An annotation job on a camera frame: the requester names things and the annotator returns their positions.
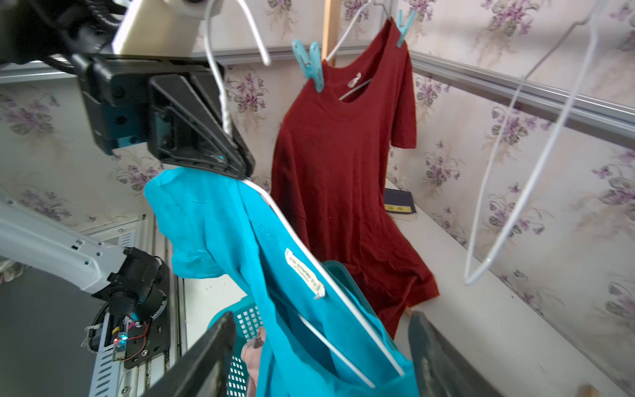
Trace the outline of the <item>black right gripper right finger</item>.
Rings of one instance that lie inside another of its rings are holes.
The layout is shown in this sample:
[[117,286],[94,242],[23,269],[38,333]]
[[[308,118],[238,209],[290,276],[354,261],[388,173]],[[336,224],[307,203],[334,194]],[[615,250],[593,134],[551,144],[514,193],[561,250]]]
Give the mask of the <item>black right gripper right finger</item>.
[[408,343],[419,395],[500,395],[421,312],[414,312],[411,316]]

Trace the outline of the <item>white hanger of red shirt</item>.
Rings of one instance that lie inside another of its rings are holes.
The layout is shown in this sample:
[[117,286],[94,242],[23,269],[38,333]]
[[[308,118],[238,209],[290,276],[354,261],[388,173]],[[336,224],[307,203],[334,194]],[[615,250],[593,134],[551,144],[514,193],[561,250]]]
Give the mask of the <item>white hanger of red shirt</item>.
[[365,42],[363,43],[362,41],[354,41],[352,43],[348,43],[347,38],[350,36],[350,34],[353,31],[357,29],[357,24],[359,21],[362,20],[362,17],[365,14],[365,11],[367,10],[367,8],[380,7],[382,9],[384,20],[386,21],[390,19],[389,10],[387,6],[385,5],[385,3],[381,1],[365,1],[365,3],[362,3],[361,1],[353,1],[353,3],[359,3],[360,7],[357,8],[356,12],[352,15],[349,21],[349,24],[347,26],[347,29],[344,31],[344,33],[342,33],[338,42],[330,50],[330,52],[325,56],[325,61],[327,61],[327,63],[331,66],[335,66],[336,55],[341,48],[344,49],[345,56],[351,55],[353,51],[360,51],[362,49],[362,45]]

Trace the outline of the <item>dark red t-shirt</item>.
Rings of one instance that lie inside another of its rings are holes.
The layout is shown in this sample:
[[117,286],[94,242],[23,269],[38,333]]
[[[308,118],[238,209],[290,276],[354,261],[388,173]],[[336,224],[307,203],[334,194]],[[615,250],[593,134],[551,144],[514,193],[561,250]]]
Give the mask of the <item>dark red t-shirt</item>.
[[320,261],[338,261],[395,335],[408,307],[439,294],[433,273],[385,210],[391,148],[417,145],[413,68],[387,21],[342,68],[308,80],[275,144],[271,197]]

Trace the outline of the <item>teal t-shirt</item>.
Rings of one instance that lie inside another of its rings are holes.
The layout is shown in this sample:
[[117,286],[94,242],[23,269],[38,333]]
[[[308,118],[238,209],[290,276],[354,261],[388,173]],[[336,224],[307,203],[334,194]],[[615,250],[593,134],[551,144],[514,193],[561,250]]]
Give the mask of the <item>teal t-shirt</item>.
[[[260,396],[415,396],[413,364],[383,324],[334,280],[379,335],[401,377],[289,236],[272,208],[242,181],[202,170],[165,170],[144,190],[172,242],[182,278],[230,276],[254,299],[266,329]],[[370,381],[361,380],[315,333]]]

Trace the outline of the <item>white hanger of teal shirt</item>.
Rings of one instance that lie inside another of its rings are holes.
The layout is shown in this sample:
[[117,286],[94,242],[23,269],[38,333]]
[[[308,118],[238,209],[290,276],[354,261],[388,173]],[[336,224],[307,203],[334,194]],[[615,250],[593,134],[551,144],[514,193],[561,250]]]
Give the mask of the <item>white hanger of teal shirt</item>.
[[[247,19],[249,27],[251,28],[251,32],[254,38],[256,39],[256,44],[261,54],[262,62],[265,66],[269,66],[271,64],[271,56],[261,38],[261,34],[258,31],[258,27],[256,26],[256,21],[253,18],[251,10],[249,9],[245,1],[241,1],[239,5],[241,6],[243,13],[245,14],[245,17]],[[228,109],[227,91],[224,85],[223,74],[221,73],[217,62],[214,59],[213,50],[212,50],[212,41],[211,41],[212,17],[220,13],[220,9],[221,8],[216,5],[215,1],[207,2],[207,5],[204,11],[204,17],[203,17],[203,25],[205,29],[205,32],[203,33],[203,44],[204,44],[204,49],[205,49],[205,54],[208,60],[208,64],[211,69],[211,74],[215,80],[215,83],[218,86],[218,91],[219,91],[218,101],[219,101],[220,109],[222,113],[223,135],[225,135],[229,139],[230,143],[234,145],[235,144],[234,137],[236,136],[236,134],[233,132],[233,121],[232,121],[230,111]],[[313,264],[316,271],[320,275],[322,275],[322,277],[325,279],[327,284],[331,286],[333,292],[336,294],[338,299],[342,301],[343,304],[345,304],[345,306],[347,307],[347,310],[355,317],[358,324],[360,324],[360,326],[364,329],[364,331],[369,336],[369,338],[378,347],[378,349],[380,349],[384,357],[388,360],[390,365],[392,365],[393,369],[395,369],[395,371],[397,372],[397,374],[399,374],[399,376],[401,377],[405,376],[405,372],[403,368],[398,364],[398,362],[395,360],[395,358],[390,353],[388,348],[382,342],[377,332],[375,332],[375,329],[371,327],[366,317],[362,315],[359,309],[357,309],[357,306],[353,304],[353,302],[348,298],[348,296],[344,293],[343,289],[341,289],[337,285],[337,283],[335,283],[334,279],[332,279],[332,276],[330,276],[330,274],[324,268],[323,264],[319,262],[315,258],[315,256],[309,251],[309,249],[306,248],[304,243],[302,243],[297,233],[290,226],[288,220],[285,218],[285,216],[280,211],[277,204],[274,202],[273,198],[271,198],[271,196],[268,193],[266,193],[261,187],[259,187],[258,185],[255,185],[249,180],[243,180],[242,183],[250,187],[252,190],[255,190],[256,193],[258,193],[261,196],[261,198],[263,198],[263,200],[272,208],[276,217],[279,218],[279,221],[281,221],[282,225],[284,226],[289,236],[294,240],[294,243],[299,247],[302,253],[304,253],[304,255],[308,258],[308,260]],[[361,380],[363,380],[368,385],[368,387],[370,388],[375,387],[375,384],[373,384],[370,381],[370,379],[368,379],[367,376],[363,374],[363,372],[361,372],[357,367],[355,367],[353,363],[350,360],[348,360],[339,350],[337,350],[334,345],[332,345],[327,339],[325,339],[324,336],[322,336],[319,332],[317,332],[317,330],[314,329],[313,326],[308,321],[306,321],[305,318],[301,318],[300,320],[303,322],[303,324],[305,324],[307,328],[309,328],[313,333],[315,333],[315,335],[318,338],[320,338],[320,340],[332,352],[334,352]]]

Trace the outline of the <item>pink t-shirt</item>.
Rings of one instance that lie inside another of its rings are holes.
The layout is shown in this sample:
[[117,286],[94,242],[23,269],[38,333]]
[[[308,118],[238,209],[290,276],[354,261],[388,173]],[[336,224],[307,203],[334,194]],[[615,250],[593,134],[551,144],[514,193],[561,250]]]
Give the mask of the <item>pink t-shirt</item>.
[[241,360],[246,364],[248,373],[246,395],[255,397],[260,375],[261,354],[266,341],[266,329],[261,327],[257,330],[256,337],[247,341],[241,350]]

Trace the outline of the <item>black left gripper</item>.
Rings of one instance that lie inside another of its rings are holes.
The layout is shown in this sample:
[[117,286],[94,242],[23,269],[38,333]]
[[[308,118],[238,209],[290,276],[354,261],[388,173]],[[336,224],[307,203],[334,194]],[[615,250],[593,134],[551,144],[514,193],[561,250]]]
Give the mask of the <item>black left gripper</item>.
[[223,130],[215,79],[190,73],[197,70],[198,59],[191,58],[80,54],[79,83],[95,144],[112,155],[147,141],[163,164],[251,177],[256,162],[246,142],[236,128]]

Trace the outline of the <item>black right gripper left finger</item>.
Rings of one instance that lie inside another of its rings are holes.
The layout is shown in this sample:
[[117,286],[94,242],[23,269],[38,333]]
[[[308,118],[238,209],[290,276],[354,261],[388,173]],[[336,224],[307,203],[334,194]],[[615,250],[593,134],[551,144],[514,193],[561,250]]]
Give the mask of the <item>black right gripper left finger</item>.
[[236,342],[236,324],[226,313],[144,394],[146,397],[225,396]]

